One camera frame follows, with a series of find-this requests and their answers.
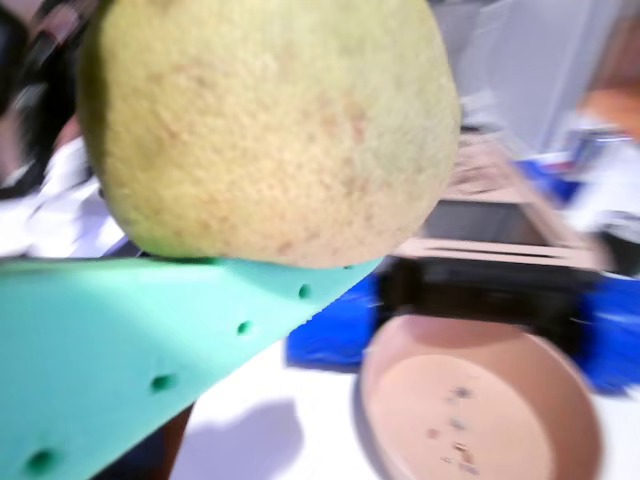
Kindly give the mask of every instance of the green-yellow fruit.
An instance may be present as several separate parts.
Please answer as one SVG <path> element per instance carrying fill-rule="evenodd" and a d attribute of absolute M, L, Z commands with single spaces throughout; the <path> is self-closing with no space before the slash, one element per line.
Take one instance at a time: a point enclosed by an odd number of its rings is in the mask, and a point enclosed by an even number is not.
<path fill-rule="evenodd" d="M 143 249 L 309 267 L 411 236 L 459 129 L 426 0 L 115 0 L 85 41 L 79 115 Z"/>

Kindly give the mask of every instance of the blurry background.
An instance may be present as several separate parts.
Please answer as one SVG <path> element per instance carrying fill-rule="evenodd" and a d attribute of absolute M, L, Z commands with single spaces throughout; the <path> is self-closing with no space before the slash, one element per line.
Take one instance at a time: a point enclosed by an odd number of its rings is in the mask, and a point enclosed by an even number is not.
<path fill-rule="evenodd" d="M 12 66 L 0 82 L 7 99 L 0 112 L 0 257 L 140 254 L 109 215 L 73 118 L 73 59 L 94 3 L 0 0 L 0 53 Z M 640 404 L 633 399 L 640 384 L 640 2 L 429 3 L 461 97 L 458 167 L 465 178 L 454 179 L 418 236 L 473 240 L 503 256 L 509 249 L 529 258 L 543 252 L 539 259 L 561 258 L 566 268 L 551 275 L 496 255 L 472 269 L 454 259 L 456 280 L 447 277 L 451 264 L 395 252 L 287 342 L 199 400 L 175 480 L 212 472 L 240 480 L 380 478 L 356 431 L 362 412 L 352 405 L 355 372 L 376 329 L 415 311 L 517 323 L 552 340 L 595 386 L 609 446 L 603 480 L 632 478 L 640 469 Z M 508 174 L 492 174 L 496 168 Z M 478 200 L 500 188 L 513 200 L 506 209 Z M 477 195 L 462 210 L 460 189 Z M 532 222 L 527 209 L 546 220 Z M 569 261 L 584 260 L 587 250 L 608 261 Z M 291 366 L 305 363 L 315 365 Z M 167 445 L 180 438 L 185 415 L 167 442 L 155 434 L 125 458 L 128 467 L 116 464 L 101 478 L 140 480 L 140 468 L 160 467 L 152 474 L 164 478 L 175 454 Z M 278 432 L 279 425 L 286 428 Z M 258 458 L 264 471 L 236 461 L 229 445 L 248 445 L 247 458 Z"/>

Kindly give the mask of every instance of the green robotic gripper finger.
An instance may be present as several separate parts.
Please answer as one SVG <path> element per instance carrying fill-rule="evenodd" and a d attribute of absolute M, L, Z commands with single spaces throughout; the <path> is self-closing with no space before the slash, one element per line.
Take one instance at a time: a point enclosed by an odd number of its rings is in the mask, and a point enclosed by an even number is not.
<path fill-rule="evenodd" d="M 90 478 L 377 264 L 0 263 L 0 479 Z"/>

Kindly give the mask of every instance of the white table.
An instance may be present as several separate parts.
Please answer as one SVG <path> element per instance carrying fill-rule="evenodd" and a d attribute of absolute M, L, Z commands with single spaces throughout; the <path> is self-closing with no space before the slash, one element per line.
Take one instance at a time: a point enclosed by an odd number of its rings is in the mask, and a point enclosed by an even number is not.
<path fill-rule="evenodd" d="M 273 345 L 196 403 L 171 480 L 380 480 L 357 374 L 288 368 Z M 640 472 L 640 401 L 594 395 L 602 480 Z"/>

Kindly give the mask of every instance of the tan ceramic dish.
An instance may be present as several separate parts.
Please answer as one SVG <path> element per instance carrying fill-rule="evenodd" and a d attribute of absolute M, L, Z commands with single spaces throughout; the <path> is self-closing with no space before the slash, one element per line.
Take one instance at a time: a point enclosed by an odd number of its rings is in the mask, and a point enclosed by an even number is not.
<path fill-rule="evenodd" d="M 409 315 L 376 335 L 364 409 L 394 480 L 596 480 L 601 433 L 571 362 L 503 324 Z"/>

